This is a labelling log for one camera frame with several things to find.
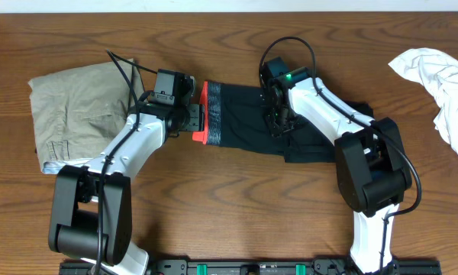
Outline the black leggings with red waistband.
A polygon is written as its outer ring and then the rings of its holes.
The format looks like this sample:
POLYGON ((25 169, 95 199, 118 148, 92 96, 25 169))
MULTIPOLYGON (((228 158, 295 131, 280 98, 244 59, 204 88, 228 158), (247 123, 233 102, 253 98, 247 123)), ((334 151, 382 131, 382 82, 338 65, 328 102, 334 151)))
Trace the black leggings with red waistband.
POLYGON ((304 118, 296 118, 291 131, 273 137, 260 88, 205 81, 199 102, 205 107, 204 130, 192 134, 194 141, 278 155, 286 163, 334 162, 334 146, 304 118))

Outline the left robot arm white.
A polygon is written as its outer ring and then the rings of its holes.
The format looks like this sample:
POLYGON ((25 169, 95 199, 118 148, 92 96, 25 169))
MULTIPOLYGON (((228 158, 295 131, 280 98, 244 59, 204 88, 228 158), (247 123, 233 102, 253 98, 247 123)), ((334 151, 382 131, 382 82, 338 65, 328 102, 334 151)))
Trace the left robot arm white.
POLYGON ((131 182, 171 134, 200 131, 195 78, 158 70, 152 91, 135 96, 114 140, 80 167, 56 175, 48 244, 72 258, 61 274, 146 274, 149 254, 131 239, 131 182))

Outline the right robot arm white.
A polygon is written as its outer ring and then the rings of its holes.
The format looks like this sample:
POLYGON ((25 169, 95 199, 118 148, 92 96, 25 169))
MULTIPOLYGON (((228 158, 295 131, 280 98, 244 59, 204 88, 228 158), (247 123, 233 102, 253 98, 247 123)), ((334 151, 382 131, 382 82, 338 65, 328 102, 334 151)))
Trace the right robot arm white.
POLYGON ((358 112, 310 69, 290 70, 279 57, 262 62, 259 74, 271 105, 265 120, 272 136, 290 133, 303 118, 334 147, 338 189, 353 210, 350 258, 357 273, 394 274, 392 215, 411 187, 396 123, 358 112))

